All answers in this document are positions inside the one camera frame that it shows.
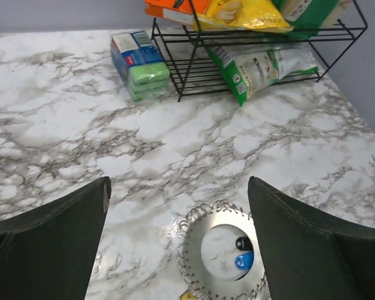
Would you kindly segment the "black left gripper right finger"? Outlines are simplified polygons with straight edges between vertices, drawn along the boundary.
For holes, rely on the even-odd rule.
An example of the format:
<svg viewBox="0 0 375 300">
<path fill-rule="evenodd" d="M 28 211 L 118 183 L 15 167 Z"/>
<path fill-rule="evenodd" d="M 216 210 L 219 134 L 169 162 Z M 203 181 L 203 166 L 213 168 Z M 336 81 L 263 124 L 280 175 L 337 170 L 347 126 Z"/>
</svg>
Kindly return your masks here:
<svg viewBox="0 0 375 300">
<path fill-rule="evenodd" d="M 375 299 L 375 229 L 250 177 L 248 199 L 272 299 Z"/>
</svg>

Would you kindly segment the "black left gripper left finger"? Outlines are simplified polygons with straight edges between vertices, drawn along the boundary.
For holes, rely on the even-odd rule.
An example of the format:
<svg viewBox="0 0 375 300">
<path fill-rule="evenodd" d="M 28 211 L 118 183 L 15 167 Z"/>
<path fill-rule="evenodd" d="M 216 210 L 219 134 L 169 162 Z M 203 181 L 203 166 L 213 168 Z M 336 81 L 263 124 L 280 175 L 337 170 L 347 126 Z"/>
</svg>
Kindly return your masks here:
<svg viewBox="0 0 375 300">
<path fill-rule="evenodd" d="M 111 198 L 111 180 L 0 221 L 0 299 L 84 299 Z"/>
</svg>

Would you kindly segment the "blue key tag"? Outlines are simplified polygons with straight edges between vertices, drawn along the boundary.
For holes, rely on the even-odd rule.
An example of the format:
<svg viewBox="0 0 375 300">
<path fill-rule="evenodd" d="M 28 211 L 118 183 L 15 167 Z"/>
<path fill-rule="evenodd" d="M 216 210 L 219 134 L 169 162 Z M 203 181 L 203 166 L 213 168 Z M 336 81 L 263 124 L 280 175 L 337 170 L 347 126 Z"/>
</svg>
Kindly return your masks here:
<svg viewBox="0 0 375 300">
<path fill-rule="evenodd" d="M 235 266 L 241 271 L 248 271 L 254 263 L 254 252 L 245 252 L 237 255 L 234 260 Z"/>
</svg>

